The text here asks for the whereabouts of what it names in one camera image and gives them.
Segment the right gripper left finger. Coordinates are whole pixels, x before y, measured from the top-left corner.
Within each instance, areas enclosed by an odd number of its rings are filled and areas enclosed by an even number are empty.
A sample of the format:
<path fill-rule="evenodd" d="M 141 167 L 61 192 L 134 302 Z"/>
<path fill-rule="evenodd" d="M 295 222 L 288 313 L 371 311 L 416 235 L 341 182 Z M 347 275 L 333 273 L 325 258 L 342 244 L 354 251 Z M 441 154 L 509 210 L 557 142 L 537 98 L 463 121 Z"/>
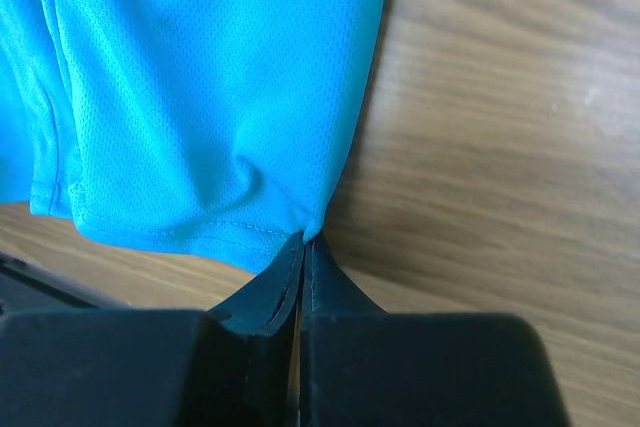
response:
<path fill-rule="evenodd" d="M 279 426 L 304 247 L 209 310 L 139 309 L 1 259 L 5 426 Z"/>

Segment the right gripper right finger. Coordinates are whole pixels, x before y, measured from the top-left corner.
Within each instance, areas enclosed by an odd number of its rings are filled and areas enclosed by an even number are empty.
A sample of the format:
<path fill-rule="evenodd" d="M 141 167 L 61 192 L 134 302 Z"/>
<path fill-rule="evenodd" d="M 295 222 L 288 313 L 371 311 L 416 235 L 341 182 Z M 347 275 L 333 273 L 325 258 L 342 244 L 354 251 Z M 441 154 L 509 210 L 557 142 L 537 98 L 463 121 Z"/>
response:
<path fill-rule="evenodd" d="M 566 426 L 544 344 L 504 313 L 391 314 L 337 265 L 305 250 L 304 426 Z"/>

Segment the teal t shirt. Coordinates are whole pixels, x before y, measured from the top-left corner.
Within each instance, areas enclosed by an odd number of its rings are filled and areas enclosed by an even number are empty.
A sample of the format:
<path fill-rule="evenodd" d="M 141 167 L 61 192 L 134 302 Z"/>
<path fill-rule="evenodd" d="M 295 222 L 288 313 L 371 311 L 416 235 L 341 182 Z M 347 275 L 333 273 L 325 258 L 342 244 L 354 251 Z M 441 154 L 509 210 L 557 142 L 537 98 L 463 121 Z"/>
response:
<path fill-rule="evenodd" d="M 262 271 L 312 239 L 384 0 L 1 0 L 1 199 Z"/>

